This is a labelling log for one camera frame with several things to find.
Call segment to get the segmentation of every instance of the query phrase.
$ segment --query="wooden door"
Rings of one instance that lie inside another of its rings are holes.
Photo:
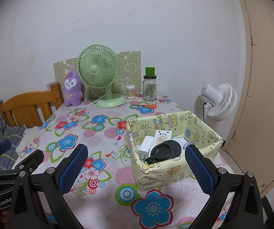
[[[274,1],[245,0],[245,4],[252,40],[250,83],[226,150],[243,172],[255,174],[263,196],[274,186]]]

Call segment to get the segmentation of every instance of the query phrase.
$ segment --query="purple plush toy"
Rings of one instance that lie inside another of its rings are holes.
[[[82,80],[76,70],[70,71],[64,82],[64,106],[79,106],[83,93],[81,92]]]

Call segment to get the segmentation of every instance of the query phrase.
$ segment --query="fan grille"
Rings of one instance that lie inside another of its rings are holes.
[[[200,91],[199,91],[200,95],[203,95],[203,94],[204,94],[204,92],[205,92],[206,89],[207,89],[207,86],[208,86],[208,84],[204,84],[204,85],[202,86],[202,88],[201,88]]]
[[[93,88],[111,85],[119,72],[116,54],[106,46],[91,45],[84,49],[78,59],[81,79]]]
[[[219,104],[210,108],[208,116],[213,121],[222,121],[234,109],[237,102],[237,93],[230,84],[222,84],[216,89],[223,94],[223,98]]]

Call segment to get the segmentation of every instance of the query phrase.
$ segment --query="pink flower print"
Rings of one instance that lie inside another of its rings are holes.
[[[78,121],[79,120],[79,116],[78,115],[72,115],[69,117],[70,121]]]
[[[84,171],[85,175],[85,179],[86,180],[95,180],[97,179],[98,175],[99,175],[99,171],[96,170],[95,167],[90,167],[90,168],[87,168],[85,171]]]

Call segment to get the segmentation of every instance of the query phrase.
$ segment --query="cartoon print paper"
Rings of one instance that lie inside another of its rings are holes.
[[[211,161],[223,144],[223,139],[190,111],[130,119],[126,122],[126,129],[132,167],[140,190],[177,182],[192,173],[184,156],[150,165],[142,162],[136,145],[140,145],[146,135],[154,136],[156,130],[172,130],[174,137],[184,137],[192,142]],[[151,185],[145,185],[149,179]]]

